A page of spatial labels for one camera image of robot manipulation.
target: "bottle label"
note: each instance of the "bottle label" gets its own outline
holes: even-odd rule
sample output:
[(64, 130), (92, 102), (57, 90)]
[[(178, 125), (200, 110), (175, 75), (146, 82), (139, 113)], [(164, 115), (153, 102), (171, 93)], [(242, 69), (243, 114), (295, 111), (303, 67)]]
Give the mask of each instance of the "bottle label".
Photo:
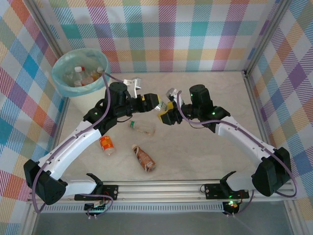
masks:
[(103, 148), (103, 150), (106, 150), (108, 148), (114, 148), (112, 140), (109, 136), (104, 136), (100, 139), (100, 145)]
[(134, 129), (135, 122), (131, 121), (130, 127)]

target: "plastic bag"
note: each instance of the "plastic bag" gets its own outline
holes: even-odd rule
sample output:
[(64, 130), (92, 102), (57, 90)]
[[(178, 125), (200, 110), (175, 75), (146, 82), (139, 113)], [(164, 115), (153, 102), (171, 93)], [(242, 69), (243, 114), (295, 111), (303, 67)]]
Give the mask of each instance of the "plastic bag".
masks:
[(72, 87), (69, 79), (71, 79), (71, 74), (73, 75), (74, 68), (77, 66), (85, 67), (86, 71), (96, 71), (100, 66), (105, 72), (111, 73), (107, 57), (99, 50), (83, 48), (66, 53), (58, 59), (51, 71), (56, 89), (64, 97), (89, 94), (105, 86), (103, 79), (98, 79), (86, 86)]

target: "black cable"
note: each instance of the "black cable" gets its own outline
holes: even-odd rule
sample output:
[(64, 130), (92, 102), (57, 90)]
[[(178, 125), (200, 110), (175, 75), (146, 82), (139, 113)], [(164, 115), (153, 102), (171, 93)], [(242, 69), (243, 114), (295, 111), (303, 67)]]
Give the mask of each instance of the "black cable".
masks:
[(130, 120), (132, 117), (133, 117), (133, 115), (131, 115), (130, 118), (128, 118), (128, 119), (126, 119), (126, 120), (124, 120), (124, 121), (116, 121), (116, 122), (126, 122), (126, 121)]
[(189, 124), (192, 128), (194, 128), (194, 129), (202, 129), (202, 128), (205, 128), (205, 126), (203, 126), (203, 127), (194, 127), (194, 126), (192, 126), (191, 124)]
[(201, 185), (201, 187), (200, 187), (200, 192), (202, 192), (203, 194), (205, 194), (205, 192), (203, 192), (203, 191), (201, 190), (202, 187), (203, 187), (203, 185)]

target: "plastic bottle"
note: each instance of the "plastic bottle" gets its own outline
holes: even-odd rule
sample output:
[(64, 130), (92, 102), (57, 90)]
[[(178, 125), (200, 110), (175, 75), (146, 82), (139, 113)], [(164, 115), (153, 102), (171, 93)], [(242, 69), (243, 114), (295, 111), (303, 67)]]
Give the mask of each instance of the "plastic bottle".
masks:
[(136, 131), (143, 132), (149, 136), (153, 135), (156, 132), (156, 125), (149, 121), (129, 121), (129, 127), (135, 129)]
[(94, 79), (91, 76), (84, 77), (82, 80), (82, 85), (86, 86), (94, 82)]
[(103, 136), (100, 138), (100, 145), (102, 150), (107, 154), (111, 155), (115, 152), (115, 148), (113, 146), (112, 140), (109, 136)]
[(146, 172), (151, 172), (155, 169), (155, 161), (153, 161), (152, 158), (146, 152), (144, 152), (137, 144), (134, 144), (132, 146), (132, 149), (137, 156), (138, 162)]
[(76, 79), (74, 81), (74, 86), (75, 87), (81, 87), (82, 86), (82, 80), (83, 80), (83, 77), (84, 77), (84, 74), (83, 74), (83, 69), (82, 67), (80, 66), (77, 66), (74, 68), (75, 69), (75, 76)]
[(103, 68), (102, 67), (98, 67), (97, 71), (92, 71), (91, 76), (93, 78), (94, 81), (98, 80), (99, 77), (102, 76), (102, 72), (103, 72)]

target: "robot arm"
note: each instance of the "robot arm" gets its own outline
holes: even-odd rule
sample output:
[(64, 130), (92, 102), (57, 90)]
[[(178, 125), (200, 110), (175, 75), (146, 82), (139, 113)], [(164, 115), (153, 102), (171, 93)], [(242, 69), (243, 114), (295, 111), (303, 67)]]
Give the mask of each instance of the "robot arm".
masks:
[(24, 172), (29, 187), (33, 186), (35, 177), (41, 167), (43, 172), (38, 178), (36, 194), (47, 204), (51, 205), (63, 196), (74, 194), (103, 194), (103, 183), (93, 174), (87, 174), (83, 180), (67, 181), (62, 178), (67, 167), (94, 141), (103, 136), (109, 129), (117, 124), (117, 119), (133, 113), (143, 113), (154, 109), (159, 104), (156, 94), (145, 94), (144, 96), (130, 95), (127, 85), (120, 82), (110, 84), (110, 108), (103, 120), (93, 128), (90, 128), (104, 114), (109, 101), (108, 94), (100, 100), (94, 108), (88, 111), (75, 131), (62, 143), (53, 149), (38, 162), (28, 160), (24, 164)]
[[(242, 189), (257, 189), (263, 195), (271, 196), (290, 179), (290, 175), (281, 164), (265, 151), (265, 149), (269, 150), (291, 170), (290, 155), (286, 149), (275, 149), (273, 146), (263, 143), (243, 128), (228, 111), (222, 107), (214, 106), (209, 91), (204, 85), (191, 87), (189, 93), (192, 104), (184, 104), (179, 97), (180, 109), (184, 116), (187, 119), (197, 118), (200, 122), (214, 120), (212, 123), (203, 124), (203, 126), (233, 142), (250, 157), (256, 167), (255, 172), (233, 171), (224, 176), (220, 183), (226, 196), (232, 191)], [(174, 125), (176, 122), (180, 124), (183, 117), (178, 109), (177, 90), (170, 89), (167, 97), (171, 101), (168, 103), (168, 110), (160, 113), (159, 118), (167, 125)], [(264, 148), (262, 149), (257, 142), (262, 143)]]

